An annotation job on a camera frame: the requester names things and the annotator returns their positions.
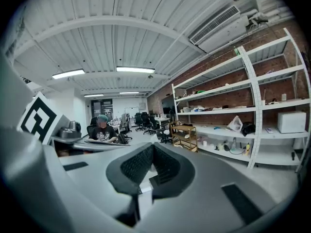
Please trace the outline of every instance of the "white metal shelving unit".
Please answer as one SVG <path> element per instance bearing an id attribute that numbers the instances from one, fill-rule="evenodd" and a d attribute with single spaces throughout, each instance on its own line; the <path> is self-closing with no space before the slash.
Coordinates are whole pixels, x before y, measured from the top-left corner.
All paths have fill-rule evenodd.
<path id="1" fill-rule="evenodd" d="M 228 137 L 239 137 L 239 138 L 249 138 L 252 141 L 252 153 L 251 156 L 244 155 L 233 155 L 230 152 L 225 151 L 216 151 L 212 149 L 210 146 L 204 147 L 202 144 L 198 144 L 198 147 L 218 154 L 222 156 L 226 156 L 233 159 L 238 159 L 242 161 L 248 162 L 248 167 L 252 168 L 255 163 L 261 164 L 271 164 L 271 165 L 289 165 L 289 166 L 297 166 L 297 170 L 301 167 L 301 161 L 303 160 L 307 146 L 310 140 L 311 133 L 311 118 L 309 118 L 309 128 L 308 131 L 304 131 L 302 133 L 290 133 L 284 134 L 280 133 L 275 126 L 267 126 L 262 125 L 262 112 L 264 110 L 278 109 L 284 107 L 292 107 L 298 106 L 302 104 L 308 104 L 310 113 L 311 113 L 311 86 L 310 80 L 308 77 L 308 72 L 306 69 L 306 65 L 303 61 L 302 55 L 298 49 L 297 44 L 293 40 L 292 36 L 288 32 L 287 29 L 284 29 L 286 36 L 264 44 L 260 47 L 257 47 L 250 51 L 245 51 L 243 47 L 239 47 L 238 51 L 240 55 L 227 60 L 223 63 L 220 63 L 178 85 L 172 84 L 174 103 L 176 116 L 188 116 L 190 123 L 190 115 L 211 115 L 211 114 L 227 114 L 227 113 L 244 113 L 244 112 L 254 112 L 255 113 L 255 125 L 256 132 L 252 134 L 248 134 L 244 137 L 241 133 L 228 131 L 226 129 L 216 129 L 214 127 L 217 125 L 195 125 L 198 133 L 202 134 L 212 134 L 212 135 L 221 135 Z M 273 58 L 277 58 L 280 56 L 284 56 L 284 50 L 288 42 L 291 42 L 295 49 L 296 54 L 296 66 L 289 67 L 283 70 L 275 71 L 272 73 L 268 73 L 261 76 L 256 76 L 253 65 L 258 64 L 263 61 L 271 60 Z M 213 79 L 219 78 L 221 76 L 227 75 L 229 73 L 236 72 L 238 70 L 245 69 L 248 79 L 244 81 L 240 81 L 237 83 L 233 83 L 227 86 L 218 87 L 209 91 L 205 91 L 199 94 L 186 96 L 183 98 L 179 98 L 175 100 L 175 89 L 182 88 L 185 89 L 185 94 L 187 95 L 187 89 L 194 88 L 197 85 L 209 82 Z M 298 71 L 303 71 L 308 85 L 308 93 L 309 98 L 299 99 L 296 94 L 296 76 Z M 279 102 L 278 104 L 271 105 L 262 105 L 261 103 L 261 95 L 259 86 L 266 83 L 271 83 L 283 79 L 291 78 L 293 81 L 294 91 L 295 91 L 295 99 L 288 100 L 285 102 Z M 214 110 L 214 111 L 203 111 L 203 112 L 188 112 L 188 113 L 178 113 L 177 106 L 179 102 L 185 101 L 188 102 L 191 100 L 202 99 L 210 96 L 216 96 L 221 93 L 232 92 L 240 89 L 250 88 L 252 90 L 254 107 L 248 108 L 229 108 L 222 110 Z M 266 128 L 272 128 L 274 133 L 267 133 Z M 292 160 L 292 152 L 294 150 L 288 145 L 264 145 L 260 144 L 262 139 L 290 139 L 290 138 L 303 138 L 304 139 L 304 149 L 299 160 L 297 155 L 294 154 L 294 160 Z"/>

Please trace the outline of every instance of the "seated person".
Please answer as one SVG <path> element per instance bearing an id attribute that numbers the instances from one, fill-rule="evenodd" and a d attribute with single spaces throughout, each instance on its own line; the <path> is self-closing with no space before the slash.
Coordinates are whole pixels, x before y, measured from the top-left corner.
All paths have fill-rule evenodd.
<path id="1" fill-rule="evenodd" d="M 93 129 L 90 139 L 94 139 L 101 142 L 111 143 L 116 141 L 117 134 L 113 127 L 107 125 L 108 117 L 105 115 L 99 115 L 97 117 L 97 124 L 99 127 Z"/>

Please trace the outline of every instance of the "white corrugated ceiling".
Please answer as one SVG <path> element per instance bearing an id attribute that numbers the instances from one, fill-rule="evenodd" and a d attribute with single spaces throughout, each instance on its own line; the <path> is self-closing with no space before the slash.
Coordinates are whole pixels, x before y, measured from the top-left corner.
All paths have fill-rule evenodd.
<path id="1" fill-rule="evenodd" d="M 235 4 L 241 12 L 260 7 L 266 12 L 279 1 L 28 0 L 15 68 L 42 91 L 137 90 L 145 96 L 205 54 L 188 36 L 217 11 Z M 155 74 L 116 73 L 116 66 L 150 67 Z M 80 68 L 87 74 L 52 80 L 53 74 Z"/>

